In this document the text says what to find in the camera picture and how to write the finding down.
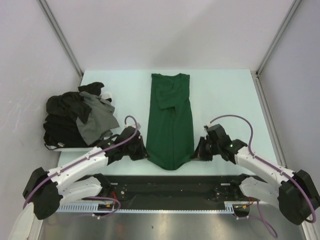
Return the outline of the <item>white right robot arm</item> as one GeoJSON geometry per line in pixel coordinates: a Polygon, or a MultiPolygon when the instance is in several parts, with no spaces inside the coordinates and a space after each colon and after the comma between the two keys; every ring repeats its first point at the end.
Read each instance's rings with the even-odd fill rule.
{"type": "Polygon", "coordinates": [[[251,146],[240,139],[232,140],[220,125],[204,126],[205,136],[200,137],[193,154],[194,159],[212,161],[220,156],[226,162],[241,166],[255,177],[241,174],[230,188],[231,196],[242,201],[253,197],[279,209],[282,215],[295,225],[301,225],[320,207],[320,195],[309,173],[294,171],[263,159],[251,146]]]}

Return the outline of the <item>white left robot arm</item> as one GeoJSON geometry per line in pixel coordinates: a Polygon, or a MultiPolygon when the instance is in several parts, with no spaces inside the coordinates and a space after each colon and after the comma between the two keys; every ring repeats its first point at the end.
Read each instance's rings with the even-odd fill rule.
{"type": "Polygon", "coordinates": [[[101,173],[84,177],[125,156],[133,161],[148,156],[140,131],[132,126],[126,127],[121,134],[102,140],[68,164],[50,170],[35,169],[22,193],[25,205],[31,204],[36,218],[44,220],[59,207],[80,199],[105,200],[111,193],[108,179],[101,173]]]}

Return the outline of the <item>green t shirt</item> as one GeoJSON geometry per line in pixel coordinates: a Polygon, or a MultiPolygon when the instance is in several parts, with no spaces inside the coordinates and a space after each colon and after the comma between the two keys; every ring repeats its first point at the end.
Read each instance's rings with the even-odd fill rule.
{"type": "Polygon", "coordinates": [[[190,75],[151,75],[146,150],[150,162],[168,171],[191,160],[194,125],[190,75]]]}

